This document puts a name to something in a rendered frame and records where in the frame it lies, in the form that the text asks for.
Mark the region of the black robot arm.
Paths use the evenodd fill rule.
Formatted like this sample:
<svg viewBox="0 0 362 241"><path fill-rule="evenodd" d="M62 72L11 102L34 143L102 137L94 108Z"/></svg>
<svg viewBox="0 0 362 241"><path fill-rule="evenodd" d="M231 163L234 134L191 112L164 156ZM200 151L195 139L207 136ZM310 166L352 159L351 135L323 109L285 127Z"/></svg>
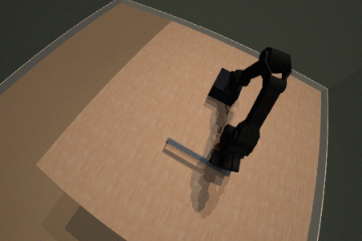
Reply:
<svg viewBox="0 0 362 241"><path fill-rule="evenodd" d="M282 78L272 75L279 73L282 73ZM259 129L279 95L286 90L287 79L291 73L291 55L271 47L261 51L258 62L247 69L231 71L230 80L225 86L228 90L235 93L239 86L248 86L252 78L260 75L263 87L245 120L238 123L231 135L225 138L226 151L223 155L222 169L239 172L240 160L252 153L260 138Z"/></svg>

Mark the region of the clear grey l-shaped low wall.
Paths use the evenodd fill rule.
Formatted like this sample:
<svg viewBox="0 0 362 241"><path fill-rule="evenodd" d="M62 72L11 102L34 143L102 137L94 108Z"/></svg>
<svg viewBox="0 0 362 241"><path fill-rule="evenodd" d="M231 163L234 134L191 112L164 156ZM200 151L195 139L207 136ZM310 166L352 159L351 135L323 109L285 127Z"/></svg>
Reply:
<svg viewBox="0 0 362 241"><path fill-rule="evenodd" d="M221 173L223 173L224 175L227 175L228 177L230 176L231 174L231 171L228 171L226 169L219 169L216 165L213 165L209 162L209 160L205 159L204 157L201 157L200 155L196 154L195 152L189 150L188 148L186 148L185 146L179 144L179 143L176 143L175 141L171 140L171 139L167 139L166 143L170 143L171 145L179 148L181 151L184 151L185 153L189 154L190 156L192 156L193 158L195 159L198 159L200 162L210 166L210 167L213 167L215 170L217 171L220 171Z"/></svg>

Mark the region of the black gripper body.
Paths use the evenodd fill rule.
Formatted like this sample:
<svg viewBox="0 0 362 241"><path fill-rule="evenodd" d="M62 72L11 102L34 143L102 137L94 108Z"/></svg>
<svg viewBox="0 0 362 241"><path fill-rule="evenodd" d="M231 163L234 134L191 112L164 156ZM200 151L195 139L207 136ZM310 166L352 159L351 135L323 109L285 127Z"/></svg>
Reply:
<svg viewBox="0 0 362 241"><path fill-rule="evenodd" d="M209 162L211 164L216 165L219 169L222 169L223 155L224 155L224 151L226 151L225 138L227 136L231 135L231 132L233 130L234 130L234 127L232 125L226 125L224 127L223 131L225 131L225 132L218 145L219 151L217 153L212 154L211 158L209 160Z"/></svg>

